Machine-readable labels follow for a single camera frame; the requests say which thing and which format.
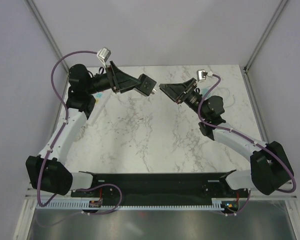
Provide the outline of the black cube plug adapter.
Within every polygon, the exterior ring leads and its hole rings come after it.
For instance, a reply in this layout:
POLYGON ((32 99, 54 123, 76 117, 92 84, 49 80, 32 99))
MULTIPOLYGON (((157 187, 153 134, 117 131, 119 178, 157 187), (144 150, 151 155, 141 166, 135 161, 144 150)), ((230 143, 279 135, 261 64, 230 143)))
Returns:
POLYGON ((146 74, 141 74, 138 79, 140 80, 140 84, 136 87, 136 89, 144 96, 150 96, 157 82, 146 74))

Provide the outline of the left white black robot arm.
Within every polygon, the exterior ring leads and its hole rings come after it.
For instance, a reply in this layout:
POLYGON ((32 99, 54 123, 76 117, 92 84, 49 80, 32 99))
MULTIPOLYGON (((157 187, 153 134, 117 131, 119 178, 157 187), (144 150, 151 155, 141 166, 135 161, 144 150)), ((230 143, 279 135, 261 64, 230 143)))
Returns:
POLYGON ((121 71, 113 62, 105 73, 91 76, 83 64, 69 69, 68 99, 64 120, 58 125, 48 143, 37 156, 29 156, 26 169, 30 183, 38 193, 45 191, 65 195, 69 191, 82 189, 89 197, 96 196, 100 185, 89 173, 71 173, 65 166, 68 153, 82 126, 90 118, 96 99, 94 94, 105 90, 124 93, 140 89, 143 75, 138 78, 121 71))

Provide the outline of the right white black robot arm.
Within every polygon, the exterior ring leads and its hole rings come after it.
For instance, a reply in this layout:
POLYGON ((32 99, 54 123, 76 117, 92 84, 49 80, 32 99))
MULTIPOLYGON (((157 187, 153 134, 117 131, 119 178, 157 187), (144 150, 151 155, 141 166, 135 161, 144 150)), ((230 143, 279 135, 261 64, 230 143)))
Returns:
POLYGON ((159 89, 177 104, 185 103, 197 113, 201 133, 219 142, 250 163, 249 170, 233 170, 222 176, 219 191, 225 197, 239 189, 257 189, 264 195, 278 191, 293 193, 297 184, 293 169, 283 146, 254 139, 233 128, 223 118, 223 98, 200 94, 197 81, 192 78, 183 83, 161 83, 159 89))

